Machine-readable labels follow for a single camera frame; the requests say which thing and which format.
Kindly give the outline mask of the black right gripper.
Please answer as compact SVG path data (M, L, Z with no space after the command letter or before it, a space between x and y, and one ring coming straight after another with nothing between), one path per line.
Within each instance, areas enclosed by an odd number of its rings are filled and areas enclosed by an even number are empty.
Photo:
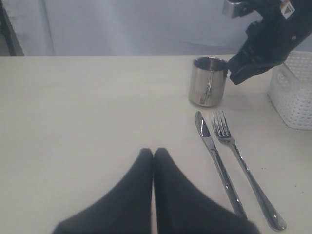
M251 24L248 38L228 61L230 80L239 85L285 61L312 33L310 0L248 0L262 20Z

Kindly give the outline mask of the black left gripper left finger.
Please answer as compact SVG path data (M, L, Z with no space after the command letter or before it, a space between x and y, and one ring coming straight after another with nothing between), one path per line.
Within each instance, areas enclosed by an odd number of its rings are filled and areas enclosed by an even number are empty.
M55 234L150 234L153 153L140 150L125 176L100 200L60 222Z

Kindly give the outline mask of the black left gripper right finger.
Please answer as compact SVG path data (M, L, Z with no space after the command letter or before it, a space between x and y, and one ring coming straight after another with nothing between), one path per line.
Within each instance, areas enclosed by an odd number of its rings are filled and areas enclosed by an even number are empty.
M160 234L258 234L247 221L205 196L177 167L169 152L154 154L154 196Z

